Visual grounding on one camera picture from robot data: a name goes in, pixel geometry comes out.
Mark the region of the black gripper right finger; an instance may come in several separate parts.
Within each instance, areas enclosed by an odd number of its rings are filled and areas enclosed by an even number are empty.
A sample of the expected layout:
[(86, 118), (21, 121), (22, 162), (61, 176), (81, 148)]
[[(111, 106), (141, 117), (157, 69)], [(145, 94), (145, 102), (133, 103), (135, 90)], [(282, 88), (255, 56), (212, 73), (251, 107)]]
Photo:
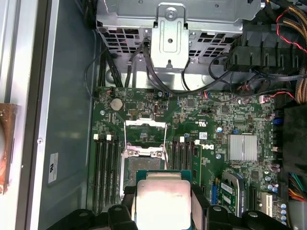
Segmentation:
[(198, 185), (191, 187), (191, 219), (196, 230), (286, 230), (288, 227), (260, 211), (241, 217), (219, 205), (210, 205)]

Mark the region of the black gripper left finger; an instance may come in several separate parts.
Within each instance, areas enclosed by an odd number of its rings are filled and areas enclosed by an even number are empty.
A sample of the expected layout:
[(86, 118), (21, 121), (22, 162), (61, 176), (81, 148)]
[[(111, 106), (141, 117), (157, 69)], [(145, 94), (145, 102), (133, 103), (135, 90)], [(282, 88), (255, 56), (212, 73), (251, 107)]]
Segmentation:
[(95, 215), (88, 209), (77, 209), (49, 227), (50, 230), (136, 230), (131, 217), (136, 186), (127, 186), (119, 205)]

